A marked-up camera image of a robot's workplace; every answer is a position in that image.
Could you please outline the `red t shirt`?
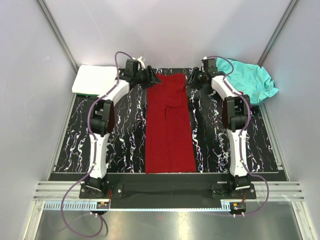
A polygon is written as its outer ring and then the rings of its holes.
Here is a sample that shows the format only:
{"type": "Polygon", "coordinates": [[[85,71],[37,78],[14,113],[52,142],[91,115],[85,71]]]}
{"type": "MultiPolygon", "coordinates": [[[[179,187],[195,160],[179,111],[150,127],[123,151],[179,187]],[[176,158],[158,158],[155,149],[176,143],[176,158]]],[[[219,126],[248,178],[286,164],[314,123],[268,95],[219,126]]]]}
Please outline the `red t shirt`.
{"type": "Polygon", "coordinates": [[[161,80],[147,90],[145,172],[194,173],[186,76],[159,74],[161,80]]]}

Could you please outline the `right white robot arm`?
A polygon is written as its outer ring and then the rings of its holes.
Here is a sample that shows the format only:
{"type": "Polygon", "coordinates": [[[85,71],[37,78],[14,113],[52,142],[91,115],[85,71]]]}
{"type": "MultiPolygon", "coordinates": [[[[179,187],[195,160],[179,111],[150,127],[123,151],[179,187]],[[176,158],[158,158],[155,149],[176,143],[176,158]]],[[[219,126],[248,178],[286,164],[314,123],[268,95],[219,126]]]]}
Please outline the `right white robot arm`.
{"type": "Polygon", "coordinates": [[[246,135],[251,115],[250,97],[236,90],[229,83],[228,76],[234,71],[231,61],[224,59],[231,66],[231,71],[224,73],[218,70],[217,59],[219,59],[218,56],[204,57],[201,60],[202,67],[193,69],[186,84],[196,89],[209,85],[223,100],[221,118],[229,138],[230,164],[229,179],[220,194],[244,199],[251,187],[246,157],[246,135]]]}

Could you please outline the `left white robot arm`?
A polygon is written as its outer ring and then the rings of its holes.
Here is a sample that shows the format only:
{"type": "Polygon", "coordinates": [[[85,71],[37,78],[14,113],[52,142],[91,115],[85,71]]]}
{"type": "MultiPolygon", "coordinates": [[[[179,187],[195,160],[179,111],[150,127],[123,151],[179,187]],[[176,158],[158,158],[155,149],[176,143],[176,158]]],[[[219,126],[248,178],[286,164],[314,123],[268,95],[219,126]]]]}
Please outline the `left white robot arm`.
{"type": "Polygon", "coordinates": [[[125,68],[111,78],[110,86],[90,98],[92,104],[87,117],[90,162],[84,184],[95,197],[103,198],[108,193],[106,155],[108,139],[115,126],[115,105],[137,85],[146,89],[160,83],[152,67],[145,65],[141,57],[127,59],[125,68]]]}

